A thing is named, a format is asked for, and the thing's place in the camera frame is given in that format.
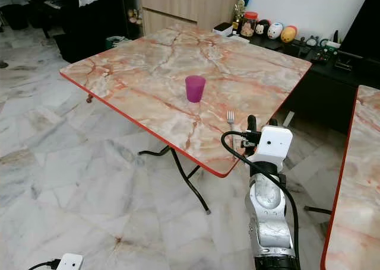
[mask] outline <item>table top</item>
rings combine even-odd
[[[61,75],[216,176],[235,159],[220,142],[247,117],[258,129],[280,107],[311,63],[195,26],[175,25],[61,69]],[[185,78],[206,78],[199,103],[186,98]]]
[[[359,86],[325,241],[325,269],[380,265],[380,90]]]

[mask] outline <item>folding table leg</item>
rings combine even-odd
[[[329,209],[314,208],[314,207],[310,207],[310,206],[304,206],[303,209],[305,211],[309,211],[309,212],[320,212],[322,214],[331,215],[331,211]]]
[[[159,153],[154,153],[154,152],[149,151],[149,150],[143,150],[143,151],[138,152],[138,155],[141,155],[141,154],[149,154],[149,155],[153,155],[153,156],[163,156],[163,155],[166,154],[169,150],[170,150],[170,147],[167,145],[167,146],[165,146],[165,147],[164,147]]]
[[[208,208],[206,202],[203,200],[203,197],[201,196],[201,194],[198,192],[198,190],[196,190],[196,188],[193,186],[193,184],[191,184],[189,178],[191,177],[192,174],[194,174],[195,172],[192,172],[190,173],[189,176],[186,176],[185,172],[183,171],[183,168],[181,166],[181,162],[179,162],[179,159],[178,159],[178,156],[176,154],[176,151],[174,150],[174,148],[170,148],[172,154],[173,154],[173,157],[174,157],[174,160],[176,161],[176,164],[177,164],[177,167],[178,167],[178,170],[180,172],[180,174],[182,175],[182,178],[184,179],[184,181],[186,182],[186,184],[189,186],[189,188],[191,189],[191,191],[194,192],[195,196],[198,197],[198,199],[201,201],[201,204],[203,206],[203,208],[205,209],[206,211],[206,214],[210,215],[211,214],[211,211],[210,209]]]
[[[91,103],[93,101],[93,97],[94,96],[92,96],[92,95],[89,94],[88,97],[87,97],[86,102]]]
[[[169,147],[168,145],[165,146],[159,153],[154,153],[152,151],[149,151],[149,150],[144,150],[144,151],[140,151],[138,152],[137,154],[138,155],[142,155],[142,154],[149,154],[149,155],[153,155],[153,156],[163,156],[164,154],[166,154],[168,151],[171,151],[172,152],[172,155],[173,155],[173,158],[174,158],[174,161],[175,163],[177,164],[177,168],[182,176],[182,178],[184,179],[184,181],[186,182],[186,184],[189,186],[189,188],[191,189],[191,191],[193,191],[193,193],[195,194],[195,196],[198,197],[199,201],[201,202],[203,208],[205,209],[206,211],[206,214],[211,214],[211,211],[210,209],[208,208],[205,200],[203,199],[203,197],[201,196],[201,194],[198,192],[198,190],[193,186],[193,184],[191,184],[190,182],[190,177],[194,175],[195,172],[197,172],[197,170],[200,168],[200,166],[196,166],[196,168],[193,169],[193,171],[191,171],[188,175],[185,174],[182,166],[181,166],[181,162],[179,162],[179,159],[178,159],[178,156],[176,154],[176,151],[174,148],[171,148]]]
[[[6,68],[8,64],[4,62],[2,59],[0,59],[0,68]]]

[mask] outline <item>white toy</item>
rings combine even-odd
[[[264,33],[264,25],[256,25],[256,34],[263,34]]]
[[[284,29],[284,25],[282,25],[282,23],[273,23],[269,27],[268,37],[271,40],[278,38],[280,36],[281,32],[283,31],[283,29]]]

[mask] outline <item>red table edge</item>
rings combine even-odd
[[[352,128],[353,119],[354,119],[354,115],[355,115],[356,99],[357,99],[358,92],[359,92],[359,88],[357,88],[356,95],[355,95],[355,98],[354,98],[353,109],[352,109],[352,114],[351,114],[350,128],[349,128],[349,132],[347,134],[347,139],[346,139],[346,150],[344,151],[342,165],[340,167],[340,174],[339,174],[339,179],[338,179],[337,190],[335,191],[334,204],[332,205],[332,211],[331,211],[330,221],[329,221],[329,224],[328,224],[327,235],[326,235],[325,244],[324,244],[323,251],[322,251],[321,270],[327,270],[326,269],[327,249],[328,249],[328,244],[330,242],[331,230],[333,228],[333,223],[334,223],[334,218],[335,218],[335,211],[336,211],[336,208],[337,208],[337,202],[338,202],[338,197],[339,197],[339,192],[340,192],[340,186],[341,186],[342,176],[343,176],[343,171],[344,171],[344,164],[346,163],[346,155],[347,155],[347,150],[348,150],[348,147],[349,147],[349,141],[350,141],[350,136],[351,136],[351,128]]]
[[[102,98],[100,98],[99,96],[95,95],[94,93],[92,93],[90,90],[88,90],[87,88],[85,88],[84,86],[78,84],[77,82],[75,82],[74,80],[70,79],[70,77],[68,77],[67,75],[65,75],[64,73],[62,73],[61,71],[59,72],[61,76],[63,76],[64,78],[66,78],[67,80],[69,80],[70,82],[74,83],[76,86],[78,86],[79,88],[81,88],[82,90],[84,90],[86,93],[89,93],[90,95],[92,95],[93,97],[95,97],[96,99],[98,99],[99,101],[103,102],[105,105],[109,106],[112,110],[118,112],[119,114],[121,114],[122,116],[126,117],[128,120],[130,120],[132,123],[142,127],[143,129],[145,129],[147,132],[149,132],[150,134],[152,134],[153,136],[155,136],[156,138],[158,138],[159,140],[163,141],[165,144],[167,144],[168,146],[174,148],[175,150],[179,151],[181,154],[183,154],[185,157],[188,157],[190,160],[194,161],[197,165],[201,166],[203,169],[209,171],[210,173],[212,173],[213,175],[215,176],[218,176],[220,178],[225,178],[231,171],[232,169],[234,169],[235,165],[237,165],[237,163],[239,162],[239,160],[236,160],[236,162],[231,166],[231,168],[229,169],[229,171],[227,173],[219,173],[211,168],[209,168],[208,166],[206,166],[204,163],[200,162],[199,160],[197,160],[196,158],[194,158],[193,156],[190,156],[189,154],[186,153],[186,151],[180,149],[179,147],[176,147],[175,145],[173,145],[172,143],[168,142],[167,140],[165,140],[164,138],[162,138],[160,135],[156,134],[155,132],[153,132],[151,129],[148,129],[146,126],[142,125],[141,123],[137,122],[135,119],[131,118],[130,116],[128,116],[127,114],[123,113],[122,111],[120,111],[118,108],[116,108],[115,106],[107,103],[106,101],[104,101]]]

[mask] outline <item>toy figure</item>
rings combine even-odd
[[[290,43],[297,36],[297,28],[295,26],[287,26],[281,33],[281,40],[284,43]]]
[[[268,33],[268,29],[271,23],[268,20],[261,20],[256,25],[256,34],[258,35],[266,35]]]
[[[284,29],[284,25],[282,25],[282,23],[272,24],[268,30],[268,37],[271,40],[278,38],[280,36],[281,32],[283,31],[283,29]]]

